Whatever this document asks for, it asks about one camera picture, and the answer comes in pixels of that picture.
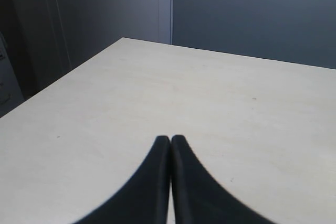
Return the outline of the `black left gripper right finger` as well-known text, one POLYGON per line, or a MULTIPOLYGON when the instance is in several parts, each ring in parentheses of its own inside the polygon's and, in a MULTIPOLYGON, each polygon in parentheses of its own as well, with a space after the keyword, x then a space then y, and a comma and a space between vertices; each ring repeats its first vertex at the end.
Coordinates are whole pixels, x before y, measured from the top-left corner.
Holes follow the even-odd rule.
POLYGON ((272 223, 225 190, 198 160, 186 138, 171 141, 176 223, 272 223))

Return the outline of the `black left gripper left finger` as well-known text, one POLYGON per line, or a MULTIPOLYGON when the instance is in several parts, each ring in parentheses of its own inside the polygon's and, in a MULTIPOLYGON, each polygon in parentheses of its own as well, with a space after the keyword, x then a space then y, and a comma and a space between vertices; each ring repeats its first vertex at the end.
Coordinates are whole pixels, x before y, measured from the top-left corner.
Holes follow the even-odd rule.
POLYGON ((77 223, 166 223, 170 195, 170 140, 157 136, 131 178, 77 223))

